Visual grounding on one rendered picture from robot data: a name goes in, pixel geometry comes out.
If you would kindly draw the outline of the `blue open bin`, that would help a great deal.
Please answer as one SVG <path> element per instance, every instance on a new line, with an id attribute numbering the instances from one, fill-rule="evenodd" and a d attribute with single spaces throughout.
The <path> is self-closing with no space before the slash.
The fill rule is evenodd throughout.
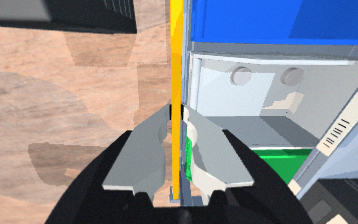
<path id="1" fill-rule="evenodd" d="M 195 42 L 358 45 L 358 0 L 193 0 Z M 195 28 L 194 28 L 195 27 Z"/>

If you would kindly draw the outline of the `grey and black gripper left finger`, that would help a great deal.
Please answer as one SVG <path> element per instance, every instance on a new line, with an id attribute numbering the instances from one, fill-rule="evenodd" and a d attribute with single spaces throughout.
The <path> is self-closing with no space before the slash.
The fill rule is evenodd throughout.
<path id="1" fill-rule="evenodd" d="M 171 116 L 172 104 L 167 104 L 126 130 L 74 179 L 44 224 L 94 224 L 132 208 L 137 192 L 147 192 L 153 204 L 155 192 L 165 183 L 161 145 Z"/>

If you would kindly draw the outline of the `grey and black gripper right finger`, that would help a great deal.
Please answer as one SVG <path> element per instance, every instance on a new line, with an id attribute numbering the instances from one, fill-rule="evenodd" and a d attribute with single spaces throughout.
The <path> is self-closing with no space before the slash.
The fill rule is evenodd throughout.
<path id="1" fill-rule="evenodd" d="M 293 191 L 260 156 L 227 129 L 181 104 L 192 141 L 191 176 L 208 205 L 223 190 L 229 205 L 252 210 L 275 224 L 314 224 Z"/>

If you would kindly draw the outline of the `green bin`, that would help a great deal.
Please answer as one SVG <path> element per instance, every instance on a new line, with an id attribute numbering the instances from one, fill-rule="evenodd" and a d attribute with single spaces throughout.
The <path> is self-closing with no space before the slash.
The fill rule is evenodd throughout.
<path id="1" fill-rule="evenodd" d="M 287 184 L 312 150 L 313 149 L 261 149 L 252 151 L 268 163 Z M 186 178 L 192 182 L 190 169 L 191 155 L 192 141 L 187 137 L 186 132 L 185 170 Z"/>

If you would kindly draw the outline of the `yellow bar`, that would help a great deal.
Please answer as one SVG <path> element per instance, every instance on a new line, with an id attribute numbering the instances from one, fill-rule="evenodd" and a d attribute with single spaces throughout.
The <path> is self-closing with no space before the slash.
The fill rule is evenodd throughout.
<path id="1" fill-rule="evenodd" d="M 170 0 L 173 199 L 179 198 L 183 1 Z"/>

